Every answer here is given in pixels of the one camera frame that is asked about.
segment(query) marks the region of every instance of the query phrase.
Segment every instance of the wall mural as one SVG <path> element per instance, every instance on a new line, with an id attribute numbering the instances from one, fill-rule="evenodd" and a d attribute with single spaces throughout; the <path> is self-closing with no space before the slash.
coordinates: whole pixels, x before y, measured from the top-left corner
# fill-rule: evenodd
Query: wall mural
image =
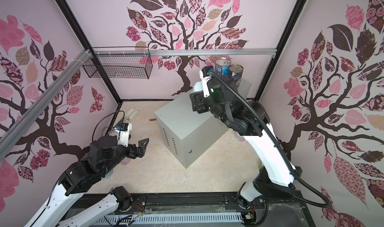
<path id="1" fill-rule="evenodd" d="M 384 115 L 377 113 L 384 110 L 384 94 L 371 96 L 374 88 L 384 88 L 384 76 L 380 76 L 384 61 L 366 64 L 375 52 L 375 55 L 384 52 L 384 0 L 369 0 L 367 9 L 365 14 L 361 7 L 348 5 L 349 27 L 329 26 L 333 39 L 326 40 L 320 32 L 311 50 L 304 48 L 298 54 L 298 66 L 284 83 L 287 94 L 293 97 L 288 105 L 293 109 L 296 123 L 290 141 L 282 142 L 282 146 L 290 159 L 298 138 L 303 131 L 310 131 L 308 141 L 314 143 L 314 151 L 324 152 L 325 170 L 329 173 L 333 166 L 340 183 L 362 202 L 361 207 L 367 207 L 364 186 L 367 185 L 378 206 L 384 208 L 384 170 L 374 166 L 383 159 L 384 153 L 370 150 L 369 145 L 359 147 L 354 143 L 357 139 L 368 139 L 384 144 L 382 138 L 367 132 L 372 128 L 384 131 Z M 359 34 L 354 45 L 352 32 L 356 30 Z M 376 44 L 375 34 L 382 39 L 381 45 Z M 353 53 L 357 61 L 333 55 L 334 47 Z M 346 99 L 354 103 L 346 104 L 343 101 Z M 372 112 L 362 114 L 363 109 Z M 340 135 L 339 130 L 348 130 L 350 134 Z M 348 159 L 341 158 L 340 153 Z M 354 160 L 365 163 L 354 163 Z M 336 221 L 335 226 L 364 226 L 356 218 L 338 213 L 334 206 L 323 209 L 323 213 L 328 221 Z"/>
<path id="2" fill-rule="evenodd" d="M 128 27 L 126 35 L 137 42 L 137 50 L 146 46 L 165 50 L 243 48 L 248 41 L 238 38 L 246 28 L 235 28 L 241 18 L 241 15 L 235 15 L 240 8 L 240 0 L 209 0 L 207 6 L 202 6 L 202 2 L 203 0 L 132 0 L 131 3 L 138 3 L 146 10 L 128 8 L 129 18 L 136 28 Z M 213 9 L 206 12 L 210 6 L 216 7 L 211 7 Z M 151 12 L 159 9 L 164 12 L 153 16 Z M 215 64 L 219 57 L 221 56 L 216 55 L 202 59 L 201 56 L 168 56 L 151 57 L 151 60 L 153 63 L 157 62 L 159 68 L 164 66 L 169 71 L 177 69 L 176 72 L 184 84 L 179 91 L 172 94 L 176 95 L 192 89 L 185 67 L 200 67 L 200 64 L 209 66 Z M 146 61 L 146 57 L 141 60 L 143 64 Z"/>

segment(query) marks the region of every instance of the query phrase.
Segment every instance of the pink wall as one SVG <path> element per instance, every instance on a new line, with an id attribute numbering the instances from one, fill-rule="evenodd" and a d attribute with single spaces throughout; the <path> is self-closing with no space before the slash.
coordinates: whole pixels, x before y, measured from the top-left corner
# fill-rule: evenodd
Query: pink wall
<path id="1" fill-rule="evenodd" d="M 3 135 L 82 47 L 54 0 L 0 2 L 3 69 L 0 135 Z M 115 111 L 116 106 L 103 81 L 89 79 L 81 68 L 0 162 L 2 225 L 27 223 L 61 173 L 86 153 L 94 125 Z M 98 127 L 96 137 L 103 126 Z"/>
<path id="2" fill-rule="evenodd" d="M 317 226 L 382 226 L 383 5 L 309 0 L 261 100 L 302 178 L 333 201 L 309 205 Z"/>

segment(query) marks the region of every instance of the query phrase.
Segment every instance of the tree decal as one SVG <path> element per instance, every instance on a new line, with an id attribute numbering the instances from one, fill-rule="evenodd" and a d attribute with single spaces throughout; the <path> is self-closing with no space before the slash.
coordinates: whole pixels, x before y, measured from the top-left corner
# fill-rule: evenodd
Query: tree decal
<path id="1" fill-rule="evenodd" d="M 208 4 L 203 2 L 207 1 L 132 0 L 131 3 L 138 3 L 145 10 L 131 9 L 134 4 L 127 8 L 134 27 L 129 26 L 126 35 L 137 42 L 136 47 L 145 38 L 145 46 L 150 49 L 243 48 L 247 41 L 236 39 L 240 38 L 246 28 L 235 29 L 241 18 L 241 15 L 235 16 L 240 8 L 240 0 L 209 0 Z M 185 67 L 200 68 L 215 64 L 218 57 L 209 56 L 210 62 L 200 56 L 151 57 L 151 60 L 157 62 L 159 68 L 164 66 L 169 71 L 176 70 L 180 75 L 184 84 L 173 94 L 176 95 L 192 89 Z"/>
<path id="2" fill-rule="evenodd" d="M 20 29 L 17 29 L 17 19 L 11 15 L 7 19 L 9 27 L 0 28 L 0 35 L 3 35 L 4 31 L 18 33 Z M 0 124 L 0 129 L 3 131 L 8 131 L 21 115 L 27 111 L 30 103 L 33 104 L 47 90 L 48 80 L 56 80 L 57 76 L 55 76 L 54 72 L 61 72 L 68 65 L 65 51 L 55 56 L 49 41 L 42 44 L 41 36 L 35 29 L 25 23 L 23 23 L 23 26 L 31 37 L 31 43 L 27 44 L 27 47 L 17 50 L 15 59 L 19 66 L 10 60 L 10 56 L 0 53 L 0 62 L 5 73 L 2 80 L 0 80 L 0 102 L 3 106 L 0 108 L 0 121 L 10 122 L 8 125 Z M 18 46 L 18 43 L 11 45 L 11 47 Z M 38 68 L 43 69 L 44 72 L 44 76 L 40 78 L 38 78 Z M 21 69 L 26 69 L 25 76 Z M 68 153 L 80 159 L 89 151 L 88 147 L 81 149 L 77 145 L 60 143 L 58 139 L 58 134 L 65 133 L 64 126 L 70 124 L 65 115 L 75 114 L 80 110 L 78 107 L 75 107 L 83 95 L 83 86 L 75 85 L 79 78 L 80 71 L 77 71 L 36 119 L 35 122 L 38 128 L 19 139 L 16 146 L 23 145 L 24 148 L 7 154 L 6 157 L 10 155 L 18 156 L 13 166 L 22 178 L 33 182 L 33 172 L 39 168 L 46 167 L 49 163 L 49 158 L 53 155 Z M 61 110 L 60 108 L 65 105 L 70 106 Z"/>
<path id="3" fill-rule="evenodd" d="M 383 3 L 384 0 L 369 0 L 369 7 L 383 9 Z M 284 84 L 287 94 L 292 97 L 288 105 L 292 107 L 295 127 L 290 141 L 281 143 L 290 159 L 298 138 L 303 131 L 309 131 L 308 141 L 313 142 L 314 151 L 324 152 L 325 171 L 329 173 L 333 169 L 340 183 L 364 205 L 367 185 L 378 204 L 384 207 L 384 175 L 372 165 L 381 161 L 384 153 L 354 143 L 357 139 L 367 139 L 384 144 L 382 138 L 367 132 L 372 128 L 384 131 L 384 116 L 377 114 L 384 110 L 384 94 L 372 94 L 383 88 L 384 61 L 371 59 L 375 52 L 380 54 L 375 31 L 381 40 L 382 24 L 380 21 L 369 22 L 370 15 L 367 13 L 366 18 L 364 15 L 359 6 L 347 6 L 349 27 L 343 24 L 329 26 L 333 32 L 332 40 L 326 40 L 321 31 L 310 50 L 305 48 L 299 53 L 299 67 L 291 71 L 292 77 Z M 352 32 L 357 28 L 360 32 L 355 34 L 357 41 L 354 41 Z M 340 54 L 333 54 L 334 47 Z M 332 147 L 335 155 L 329 151 Z M 366 163 L 350 163 L 345 158 Z M 329 221 L 332 217 L 336 220 L 339 224 L 336 226 L 342 221 L 355 224 L 348 226 L 363 226 L 351 216 L 336 213 L 334 208 L 323 212 Z"/>

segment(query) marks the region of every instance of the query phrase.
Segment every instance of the tree trunk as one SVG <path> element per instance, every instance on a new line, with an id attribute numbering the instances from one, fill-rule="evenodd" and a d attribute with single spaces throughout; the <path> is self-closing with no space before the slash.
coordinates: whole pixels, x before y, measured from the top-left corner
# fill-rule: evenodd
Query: tree trunk
<path id="1" fill-rule="evenodd" d="M 185 72 L 184 68 L 188 65 L 189 63 L 189 57 L 188 56 L 180 56 L 181 58 L 181 64 L 179 66 L 179 69 L 177 70 L 177 73 L 180 75 L 181 79 L 183 80 L 184 85 L 181 87 L 179 91 L 176 93 L 172 94 L 172 96 L 180 93 L 187 92 L 192 89 L 190 86 L 191 82 L 189 78 L 187 77 L 187 73 Z"/>

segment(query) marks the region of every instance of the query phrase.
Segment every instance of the dark brown leaf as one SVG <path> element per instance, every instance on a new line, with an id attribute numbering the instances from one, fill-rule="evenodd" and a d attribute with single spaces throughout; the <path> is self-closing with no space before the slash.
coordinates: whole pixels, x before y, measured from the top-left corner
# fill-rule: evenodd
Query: dark brown leaf
<path id="1" fill-rule="evenodd" d="M 333 30 L 333 44 L 335 47 L 344 51 L 351 51 L 353 45 L 351 30 L 342 24 L 335 24 L 329 28 Z"/>

